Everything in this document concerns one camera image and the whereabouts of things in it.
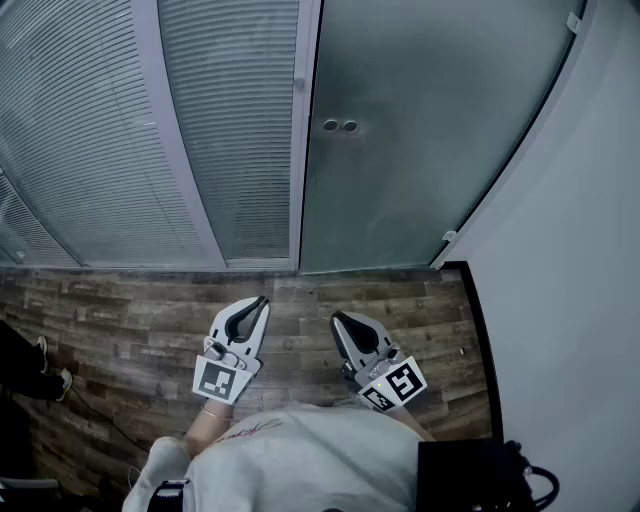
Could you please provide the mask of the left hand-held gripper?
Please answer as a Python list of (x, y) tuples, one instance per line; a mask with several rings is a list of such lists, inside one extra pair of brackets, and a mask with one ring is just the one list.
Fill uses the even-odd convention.
[(197, 356), (192, 391), (235, 404), (262, 367), (258, 354), (269, 317), (270, 302), (263, 296), (241, 299), (222, 309), (211, 326), (211, 337), (204, 338), (203, 354)]

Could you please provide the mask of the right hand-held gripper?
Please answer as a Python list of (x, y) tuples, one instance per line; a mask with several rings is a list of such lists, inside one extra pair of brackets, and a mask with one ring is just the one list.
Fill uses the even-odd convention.
[(347, 382), (367, 407), (393, 411), (427, 388), (413, 356), (399, 348), (383, 350), (391, 344), (391, 337), (378, 320), (356, 312), (335, 312), (330, 329), (344, 359)]

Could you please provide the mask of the frosted glass door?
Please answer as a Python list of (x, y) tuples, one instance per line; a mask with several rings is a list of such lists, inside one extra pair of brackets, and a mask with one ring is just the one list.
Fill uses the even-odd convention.
[(431, 262), (520, 142), (584, 1), (325, 0), (301, 270)]

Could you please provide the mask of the person's right forearm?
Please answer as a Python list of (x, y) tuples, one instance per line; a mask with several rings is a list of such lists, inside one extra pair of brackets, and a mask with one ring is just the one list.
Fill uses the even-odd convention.
[(396, 421), (403, 423), (405, 426), (413, 430), (422, 440), (426, 442), (434, 442), (435, 438), (414, 418), (414, 416), (405, 408), (398, 407), (387, 413), (388, 416)]

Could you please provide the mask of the person's left forearm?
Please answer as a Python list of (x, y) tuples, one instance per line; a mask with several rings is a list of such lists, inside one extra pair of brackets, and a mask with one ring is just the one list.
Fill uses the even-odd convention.
[(209, 399), (184, 435), (188, 454), (195, 458), (231, 428), (234, 406)]

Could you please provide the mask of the light grey shirt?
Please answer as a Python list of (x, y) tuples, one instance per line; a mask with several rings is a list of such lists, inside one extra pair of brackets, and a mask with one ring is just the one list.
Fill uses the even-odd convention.
[(195, 458), (161, 437), (123, 512), (411, 512), (424, 442), (387, 413), (296, 405), (238, 423)]

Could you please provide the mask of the black skirting board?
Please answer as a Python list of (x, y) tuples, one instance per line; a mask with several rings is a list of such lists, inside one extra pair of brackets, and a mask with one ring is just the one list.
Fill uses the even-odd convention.
[(504, 425), (495, 363), (480, 297), (470, 266), (467, 261), (453, 261), (446, 262), (441, 269), (458, 271), (464, 285), (469, 300), (471, 316), (476, 328), (480, 354), (483, 362), (483, 369), (487, 384), (492, 435), (495, 438), (503, 440)]

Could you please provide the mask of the black chest pouch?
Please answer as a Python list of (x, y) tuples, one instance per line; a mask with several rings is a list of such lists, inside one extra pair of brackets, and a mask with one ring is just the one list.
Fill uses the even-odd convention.
[(422, 442), (416, 512), (535, 512), (528, 464), (512, 442)]

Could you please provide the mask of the narrow glass panel with blinds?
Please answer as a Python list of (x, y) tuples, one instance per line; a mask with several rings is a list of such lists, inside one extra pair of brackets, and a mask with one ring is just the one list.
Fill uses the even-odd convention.
[(285, 258), (299, 0), (158, 0), (190, 167), (223, 257)]

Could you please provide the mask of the wide glass panel with blinds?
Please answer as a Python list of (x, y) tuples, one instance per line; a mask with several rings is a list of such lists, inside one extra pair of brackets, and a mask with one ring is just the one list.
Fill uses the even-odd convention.
[(0, 169), (0, 266), (78, 267)]
[(142, 0), (0, 0), (0, 169), (74, 268), (218, 269)]

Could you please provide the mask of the grey metal bar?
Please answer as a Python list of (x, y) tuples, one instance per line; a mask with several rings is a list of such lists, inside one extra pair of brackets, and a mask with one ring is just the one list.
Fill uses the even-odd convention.
[(7, 501), (10, 498), (29, 497), (31, 495), (40, 497), (45, 493), (56, 495), (60, 492), (60, 489), (60, 483), (56, 479), (0, 477), (0, 501)]

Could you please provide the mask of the white partition frame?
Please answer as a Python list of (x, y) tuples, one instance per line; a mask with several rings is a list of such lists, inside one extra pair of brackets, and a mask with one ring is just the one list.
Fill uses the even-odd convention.
[[(175, 119), (177, 122), (177, 130), (179, 138), (182, 142), (186, 155), (186, 162), (191, 171), (191, 175), (195, 182), (196, 193), (204, 209), (204, 216), (211, 230), (207, 213), (205, 211), (203, 201), (200, 197), (197, 184), (190, 167), (189, 159), (186, 153), (185, 144), (181, 135), (179, 122), (177, 119), (174, 102), (172, 98), (170, 82), (165, 65), (163, 43), (161, 36), (161, 28), (158, 14), (158, 0), (142, 0), (152, 3), (157, 9), (158, 33), (157, 39), (153, 43), (153, 48), (158, 51), (158, 64), (164, 69), (167, 79), (167, 98), (171, 102)], [(320, 0), (299, 0), (299, 11), (297, 19), (297, 35), (295, 46), (295, 64), (294, 78), (302, 76), (305, 78), (305, 88), (303, 91), (294, 89), (293, 78), (293, 108), (291, 118), (291, 153), (290, 153), (290, 193), (289, 193), (289, 254), (285, 258), (248, 258), (248, 259), (231, 259), (227, 260), (223, 257), (214, 232), (213, 237), (220, 251), (223, 264), (218, 269), (195, 269), (210, 271), (240, 271), (240, 270), (294, 270), (298, 267), (300, 248), (300, 224), (302, 214), (302, 188), (304, 181), (304, 167), (306, 160), (306, 144), (308, 135), (308, 120), (310, 117), (310, 99), (311, 99), (311, 82), (314, 68), (314, 52), (316, 48), (316, 35), (319, 24), (321, 2)]]

